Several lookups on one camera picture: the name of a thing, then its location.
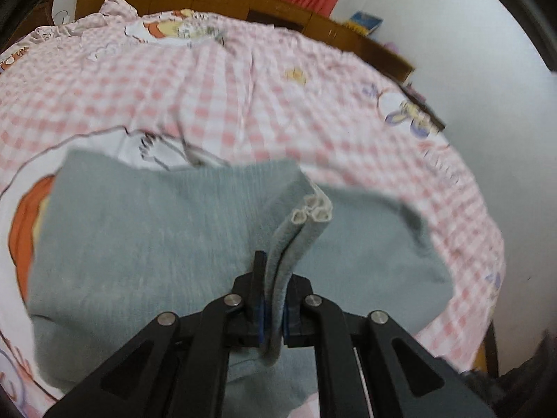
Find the bed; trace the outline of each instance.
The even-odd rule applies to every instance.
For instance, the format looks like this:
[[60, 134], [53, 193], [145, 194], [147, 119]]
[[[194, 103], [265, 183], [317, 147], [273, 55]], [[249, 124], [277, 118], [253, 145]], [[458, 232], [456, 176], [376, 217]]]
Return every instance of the bed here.
[[[505, 272], [501, 234], [447, 139], [355, 54], [283, 28], [181, 8], [139, 17], [105, 0], [36, 29], [0, 54], [0, 72], [0, 384], [24, 416], [62, 395], [38, 374], [25, 299], [41, 205], [68, 149], [171, 169], [188, 164], [180, 133], [211, 158], [290, 157], [316, 182], [417, 209], [454, 295], [416, 338], [471, 367]], [[291, 416], [318, 416], [315, 395]]]

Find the book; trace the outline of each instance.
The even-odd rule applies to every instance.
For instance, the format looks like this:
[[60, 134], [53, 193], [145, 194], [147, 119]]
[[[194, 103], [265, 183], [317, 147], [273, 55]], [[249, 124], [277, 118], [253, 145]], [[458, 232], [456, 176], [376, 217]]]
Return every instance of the book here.
[[382, 23], [383, 19], [363, 11], [358, 11], [344, 23], [344, 26], [354, 30], [362, 36], [369, 37], [371, 33], [377, 30]]

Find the pink checkered bedsheet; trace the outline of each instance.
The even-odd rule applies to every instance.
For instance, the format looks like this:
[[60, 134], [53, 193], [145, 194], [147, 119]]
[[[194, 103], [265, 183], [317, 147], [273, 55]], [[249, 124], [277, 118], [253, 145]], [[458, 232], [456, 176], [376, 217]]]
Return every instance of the pink checkered bedsheet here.
[[[101, 12], [37, 29], [0, 55], [10, 66], [0, 75], [2, 190], [30, 159], [75, 135], [124, 126], [177, 136], [179, 122], [189, 143], [232, 164], [288, 156], [316, 182], [396, 196], [427, 218], [455, 284], [447, 309], [416, 337], [470, 368], [504, 274], [503, 240], [458, 153], [390, 80], [288, 30], [207, 15], [224, 46], [190, 48], [126, 35], [139, 18], [123, 0], [107, 0]], [[27, 385], [27, 402], [35, 395], [18, 406], [40, 416], [60, 392], [37, 373], [26, 317], [6, 309], [0, 303], [0, 349]], [[316, 413], [313, 397], [292, 416]]]

